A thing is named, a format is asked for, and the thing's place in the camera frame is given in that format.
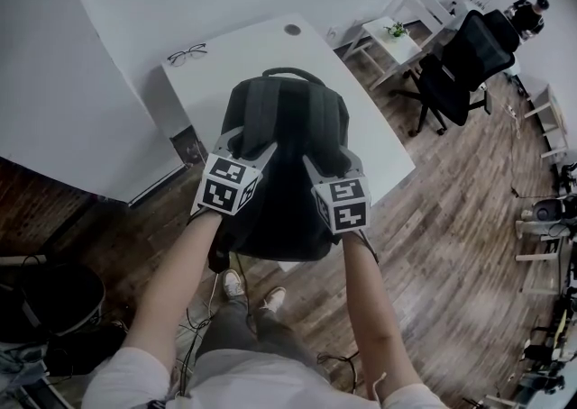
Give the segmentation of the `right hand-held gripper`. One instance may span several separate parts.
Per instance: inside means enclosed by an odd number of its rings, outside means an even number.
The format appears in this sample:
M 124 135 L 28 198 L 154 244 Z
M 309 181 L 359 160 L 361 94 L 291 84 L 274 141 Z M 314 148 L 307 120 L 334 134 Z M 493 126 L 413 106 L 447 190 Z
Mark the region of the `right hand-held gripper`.
M 332 234 L 364 230 L 370 223 L 371 194 L 362 161 L 344 146 L 339 151 L 342 177 L 347 178 L 335 181 L 332 176 L 322 175 L 308 155 L 302 156 L 317 211 Z

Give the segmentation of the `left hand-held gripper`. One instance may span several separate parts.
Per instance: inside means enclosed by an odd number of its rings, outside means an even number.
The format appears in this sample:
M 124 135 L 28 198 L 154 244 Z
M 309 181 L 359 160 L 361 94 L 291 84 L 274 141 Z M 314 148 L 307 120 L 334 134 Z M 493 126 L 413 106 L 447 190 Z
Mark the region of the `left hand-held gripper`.
M 255 196 L 263 170 L 278 148 L 272 142 L 256 159 L 239 157 L 243 144 L 243 127 L 223 133 L 208 155 L 192 214 L 207 208 L 220 214 L 238 214 Z

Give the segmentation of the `black backpack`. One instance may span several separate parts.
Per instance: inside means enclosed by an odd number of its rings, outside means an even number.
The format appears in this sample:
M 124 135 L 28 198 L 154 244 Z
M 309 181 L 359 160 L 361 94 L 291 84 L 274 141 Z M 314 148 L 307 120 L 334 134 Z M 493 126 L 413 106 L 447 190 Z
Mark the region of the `black backpack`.
M 275 152 L 252 198 L 225 216 L 208 254 L 215 273 L 230 267 L 233 252 L 256 259 L 311 262 L 340 238 L 317 210 L 304 161 L 322 179 L 343 178 L 351 167 L 349 114 L 343 98 L 298 68 L 271 68 L 232 91 L 222 130 L 233 159 L 255 161 Z

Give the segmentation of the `person's left forearm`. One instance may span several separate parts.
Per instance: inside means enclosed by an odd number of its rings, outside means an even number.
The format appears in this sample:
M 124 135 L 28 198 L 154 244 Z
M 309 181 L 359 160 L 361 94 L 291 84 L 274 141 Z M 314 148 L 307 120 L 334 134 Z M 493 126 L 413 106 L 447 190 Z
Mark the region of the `person's left forearm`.
M 207 255 L 222 221 L 214 211 L 193 219 L 148 282 L 123 346 L 143 350 L 167 371 L 176 359 L 180 320 L 199 286 Z

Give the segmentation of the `person's right forearm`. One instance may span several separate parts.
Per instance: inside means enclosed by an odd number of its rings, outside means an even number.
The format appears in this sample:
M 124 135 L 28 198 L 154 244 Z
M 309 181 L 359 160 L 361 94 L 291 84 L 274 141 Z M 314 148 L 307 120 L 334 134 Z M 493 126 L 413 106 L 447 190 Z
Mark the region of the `person's right forearm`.
M 346 302 L 371 399 L 386 399 L 421 382 L 413 367 L 380 269 L 354 233 L 342 237 Z

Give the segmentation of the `black-rimmed eyeglasses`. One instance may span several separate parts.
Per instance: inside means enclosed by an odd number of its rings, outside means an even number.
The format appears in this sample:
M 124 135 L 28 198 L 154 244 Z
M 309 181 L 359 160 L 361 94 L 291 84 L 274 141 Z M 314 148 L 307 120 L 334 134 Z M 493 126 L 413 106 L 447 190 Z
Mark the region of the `black-rimmed eyeglasses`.
M 208 53 L 206 44 L 199 43 L 189 47 L 186 50 L 180 50 L 167 58 L 172 67 L 182 66 L 188 59 L 201 59 Z

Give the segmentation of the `person's white left shoe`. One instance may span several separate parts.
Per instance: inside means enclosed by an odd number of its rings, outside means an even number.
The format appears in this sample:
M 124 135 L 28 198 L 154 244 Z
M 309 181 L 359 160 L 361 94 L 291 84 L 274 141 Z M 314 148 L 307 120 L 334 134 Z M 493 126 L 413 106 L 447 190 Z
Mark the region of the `person's white left shoe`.
M 245 299 L 246 294 L 243 280 L 234 269 L 227 269 L 223 274 L 222 286 L 224 295 L 228 300 Z

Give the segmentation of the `person's white shoe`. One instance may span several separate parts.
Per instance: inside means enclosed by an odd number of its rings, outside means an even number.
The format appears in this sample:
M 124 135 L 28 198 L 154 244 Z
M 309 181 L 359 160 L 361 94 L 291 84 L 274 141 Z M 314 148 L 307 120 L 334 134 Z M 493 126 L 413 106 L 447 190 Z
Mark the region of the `person's white shoe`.
M 284 287 L 282 286 L 274 287 L 263 298 L 259 309 L 266 310 L 275 314 L 283 306 L 286 298 L 286 293 L 287 291 Z
M 227 269 L 223 274 L 222 286 L 224 295 L 228 300 L 245 299 L 246 294 L 243 280 L 234 269 Z

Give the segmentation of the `small white side table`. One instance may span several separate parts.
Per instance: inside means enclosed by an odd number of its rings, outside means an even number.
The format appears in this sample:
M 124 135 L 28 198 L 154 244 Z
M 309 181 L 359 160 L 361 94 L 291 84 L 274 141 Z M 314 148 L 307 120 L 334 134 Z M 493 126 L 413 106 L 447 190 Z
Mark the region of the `small white side table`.
M 391 23 L 394 21 L 387 16 L 364 23 L 343 55 L 343 61 L 346 61 L 355 54 L 361 54 L 380 72 L 380 76 L 370 86 L 370 91 L 401 69 L 408 68 L 410 63 L 422 52 L 422 49 L 409 35 L 399 40 L 391 40 L 383 29 L 384 26 Z M 388 69 L 382 68 L 368 53 L 368 48 L 371 45 L 379 47 L 392 60 L 392 65 Z

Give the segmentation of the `person's white right shoe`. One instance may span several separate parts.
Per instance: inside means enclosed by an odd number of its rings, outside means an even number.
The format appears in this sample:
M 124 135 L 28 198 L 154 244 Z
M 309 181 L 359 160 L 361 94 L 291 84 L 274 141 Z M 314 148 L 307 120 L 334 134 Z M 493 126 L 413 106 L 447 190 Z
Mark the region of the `person's white right shoe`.
M 287 291 L 284 287 L 282 286 L 274 287 L 263 298 L 259 309 L 266 310 L 275 314 L 283 306 L 286 298 L 286 293 Z

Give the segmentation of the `person's grey trousers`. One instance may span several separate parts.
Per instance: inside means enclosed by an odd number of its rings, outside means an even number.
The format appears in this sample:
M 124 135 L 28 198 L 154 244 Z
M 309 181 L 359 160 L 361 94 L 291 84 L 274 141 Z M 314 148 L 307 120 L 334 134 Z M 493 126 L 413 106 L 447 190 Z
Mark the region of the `person's grey trousers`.
M 248 350 L 293 359 L 321 372 L 314 353 L 275 313 L 264 308 L 254 312 L 256 333 L 249 327 L 248 313 L 245 295 L 233 296 L 224 302 L 208 326 L 196 360 L 216 350 Z

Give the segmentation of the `black mesh office chair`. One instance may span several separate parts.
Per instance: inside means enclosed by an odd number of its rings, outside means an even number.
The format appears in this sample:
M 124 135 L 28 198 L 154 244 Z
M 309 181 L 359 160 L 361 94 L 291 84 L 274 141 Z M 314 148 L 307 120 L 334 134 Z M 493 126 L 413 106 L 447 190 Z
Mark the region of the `black mesh office chair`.
M 422 105 L 418 126 L 409 135 L 421 133 L 428 113 L 441 124 L 436 131 L 439 135 L 447 130 L 445 120 L 463 126 L 474 109 L 490 114 L 490 94 L 485 92 L 477 102 L 472 101 L 472 94 L 489 78 L 513 66 L 519 44 L 519 34 L 501 11 L 468 12 L 453 38 L 445 45 L 435 45 L 419 61 L 419 73 L 412 69 L 403 73 L 404 78 L 413 80 L 417 91 L 390 92 L 416 99 Z

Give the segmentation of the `white wooden chair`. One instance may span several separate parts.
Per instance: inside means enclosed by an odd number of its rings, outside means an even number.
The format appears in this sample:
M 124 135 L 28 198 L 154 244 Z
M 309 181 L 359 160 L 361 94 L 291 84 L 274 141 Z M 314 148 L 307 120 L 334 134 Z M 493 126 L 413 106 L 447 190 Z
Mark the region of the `white wooden chair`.
M 389 17 L 395 22 L 421 22 L 437 34 L 453 21 L 453 16 L 437 0 L 398 0 Z

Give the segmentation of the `person's white shirt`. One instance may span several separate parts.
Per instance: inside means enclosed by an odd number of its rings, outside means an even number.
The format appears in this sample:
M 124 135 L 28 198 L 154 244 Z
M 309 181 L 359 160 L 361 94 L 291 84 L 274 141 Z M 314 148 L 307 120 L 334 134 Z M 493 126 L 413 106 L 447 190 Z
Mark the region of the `person's white shirt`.
M 122 348 L 89 384 L 82 409 L 447 409 L 423 384 L 371 401 L 333 388 L 296 360 L 248 350 L 208 352 L 185 396 L 171 399 L 169 390 L 170 374 L 157 359 Z

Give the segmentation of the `black round equipment case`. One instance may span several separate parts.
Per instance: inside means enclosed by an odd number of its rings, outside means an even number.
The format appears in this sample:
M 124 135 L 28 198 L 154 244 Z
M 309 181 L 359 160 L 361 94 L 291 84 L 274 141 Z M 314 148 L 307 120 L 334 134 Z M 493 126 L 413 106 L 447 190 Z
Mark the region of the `black round equipment case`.
M 0 342 L 25 344 L 73 332 L 105 299 L 101 278 L 82 265 L 36 265 L 0 284 Z

